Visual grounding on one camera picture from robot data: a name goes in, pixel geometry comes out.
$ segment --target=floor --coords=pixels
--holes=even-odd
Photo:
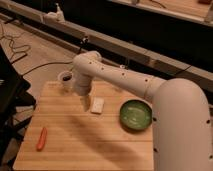
[[[17,27],[13,24],[2,24],[2,26],[4,28],[5,35],[21,35],[20,38],[14,39],[15,46],[30,45],[31,47],[31,49],[27,52],[28,55],[24,59],[14,64],[14,67],[20,74],[23,74],[38,65],[48,62],[69,62],[76,55],[74,52],[64,49],[63,47],[53,42],[47,41],[44,38],[37,36],[35,33],[26,31],[26,29],[23,29],[23,26]],[[9,48],[9,41],[2,39],[0,43],[3,49],[5,50],[7,56],[10,58],[12,55],[12,51]],[[17,59],[20,55],[21,54],[17,54],[13,58],[13,60]],[[29,73],[24,77],[31,83],[29,93],[32,94],[36,99],[38,99],[42,87],[46,81],[57,80],[57,75],[60,72],[64,70],[69,70],[70,68],[71,65],[49,65]],[[21,120],[24,117],[32,114],[32,109],[27,109],[27,111],[25,110],[26,109],[22,108],[18,109],[20,113],[16,117],[17,120]],[[10,143],[10,146],[4,157],[5,162],[17,153],[19,145],[20,143],[16,142],[15,140]],[[9,168],[7,166],[0,167],[0,171],[8,170]]]

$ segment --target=small hole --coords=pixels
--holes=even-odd
[[[155,153],[158,153],[158,150],[157,150],[157,148],[154,148],[154,152],[155,152]]]
[[[153,120],[154,122],[157,122],[157,118],[152,118],[152,120]]]

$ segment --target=wooden cutting board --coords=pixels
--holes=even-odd
[[[120,106],[134,95],[109,83],[93,83],[91,98],[104,98],[101,115],[84,112],[80,98],[57,82],[44,86],[27,129],[14,169],[17,171],[153,171],[152,128],[125,131],[119,123]],[[36,144],[42,127],[48,130],[41,152]]]

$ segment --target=white block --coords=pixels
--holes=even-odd
[[[91,113],[101,114],[104,107],[104,99],[95,97],[91,107]]]

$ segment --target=dark background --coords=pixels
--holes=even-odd
[[[56,11],[57,0],[14,0]],[[106,0],[58,1],[65,19],[213,72],[213,27]]]

